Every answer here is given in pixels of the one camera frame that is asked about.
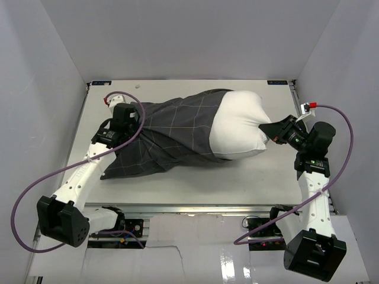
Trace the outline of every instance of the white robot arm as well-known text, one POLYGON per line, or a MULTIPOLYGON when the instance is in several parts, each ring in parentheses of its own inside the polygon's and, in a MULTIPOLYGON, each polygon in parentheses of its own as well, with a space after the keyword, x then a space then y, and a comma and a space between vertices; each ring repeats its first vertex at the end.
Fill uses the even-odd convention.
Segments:
MULTIPOLYGON (((316 103, 302 105, 300 118, 314 115, 316 103)), ((295 148, 294 168, 297 171, 302 201, 321 194, 303 208, 302 219, 290 214, 275 224, 285 243, 284 267, 322 281, 329 281, 346 254, 346 243, 336 237, 330 221, 329 193, 322 191, 329 183, 329 161, 325 158, 335 129, 326 122, 317 122, 308 133, 302 120, 289 115, 282 121, 261 124, 259 128, 277 144, 295 148)), ((292 207, 277 205, 270 219, 283 215, 292 207)))
POLYGON ((125 103, 124 96, 111 98, 107 105, 113 118, 106 120, 92 138, 83 158, 88 163, 76 168, 51 197, 42 196, 37 203, 41 233, 74 247, 80 246, 88 234, 115 228, 119 221, 116 208, 84 209, 89 193, 117 153, 92 157, 123 144, 138 125, 135 108, 125 103))

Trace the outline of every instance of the white platform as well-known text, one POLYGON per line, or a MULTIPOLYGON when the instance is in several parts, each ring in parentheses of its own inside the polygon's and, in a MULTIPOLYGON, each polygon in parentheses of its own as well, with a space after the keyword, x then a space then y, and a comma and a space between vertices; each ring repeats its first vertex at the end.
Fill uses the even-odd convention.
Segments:
MULTIPOLYGON (((142 102, 163 102, 207 89, 250 90, 262 97, 272 121, 297 116, 288 85, 272 86, 265 80, 116 80, 109 86, 91 86, 75 137, 69 164, 83 158, 90 140, 110 112, 103 97, 125 91, 142 102)), ((167 173, 146 177, 99 181, 89 204, 298 204, 300 188, 293 169, 296 151, 272 142, 256 157, 219 164, 178 166, 167 173)))

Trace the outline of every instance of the black robot end effector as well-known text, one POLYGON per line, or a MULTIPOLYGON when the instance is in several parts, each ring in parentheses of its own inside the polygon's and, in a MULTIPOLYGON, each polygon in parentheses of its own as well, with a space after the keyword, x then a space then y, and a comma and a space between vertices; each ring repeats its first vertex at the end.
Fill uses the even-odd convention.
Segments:
POLYGON ((296 122, 296 117, 289 115, 282 121, 261 124, 261 129, 273 142, 289 144, 298 151, 294 168, 298 177, 304 171, 318 172, 330 176, 329 162, 325 158, 327 149, 332 143, 336 130, 330 124, 319 121, 308 133, 302 121, 296 122))
POLYGON ((296 122, 293 115, 278 122, 261 124, 259 129, 277 144, 288 143, 300 153, 311 153, 320 158, 325 157, 336 135, 335 128, 323 121, 316 122, 308 133, 304 123, 296 122))
POLYGON ((55 197, 42 196, 37 203, 41 233, 72 247, 79 247, 89 233, 89 222, 72 201, 66 204, 55 197))
POLYGON ((92 138, 92 143, 102 143, 115 148, 129 140, 139 127, 140 115, 132 104, 120 103, 113 109, 113 117, 105 120, 92 138))
POLYGON ((335 235, 302 230, 287 244, 284 268, 328 282, 346 255, 346 243, 335 235))

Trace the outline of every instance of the gray wall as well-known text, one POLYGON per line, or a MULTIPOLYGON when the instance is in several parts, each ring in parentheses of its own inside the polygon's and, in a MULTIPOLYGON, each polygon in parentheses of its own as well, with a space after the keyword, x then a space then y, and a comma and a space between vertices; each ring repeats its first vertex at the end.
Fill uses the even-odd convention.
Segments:
MULTIPOLYGON (((350 220, 373 283, 379 283, 378 27, 379 1, 341 1, 298 79, 303 102, 334 105, 352 122, 351 162, 331 194, 350 220)), ((346 156, 348 129, 332 111, 317 110, 317 117, 336 127, 329 153, 336 173, 346 156)))
POLYGON ((41 0, 86 82, 295 79, 339 0, 41 0))
MULTIPOLYGON (((63 166, 85 84, 39 0, 0 0, 0 275, 23 283, 30 254, 13 238, 10 215, 31 182, 63 166)), ((32 245, 36 203, 51 178, 21 203, 17 228, 32 245)))

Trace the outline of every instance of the white pillow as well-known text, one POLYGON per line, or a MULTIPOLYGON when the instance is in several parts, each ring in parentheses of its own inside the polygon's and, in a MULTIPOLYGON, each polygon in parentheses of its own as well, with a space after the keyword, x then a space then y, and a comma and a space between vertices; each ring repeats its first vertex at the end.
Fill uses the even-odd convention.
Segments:
POLYGON ((271 123, 262 109, 262 98, 251 91, 231 91, 223 97, 209 137, 219 159, 237 160, 266 150, 268 137, 258 128, 271 123))

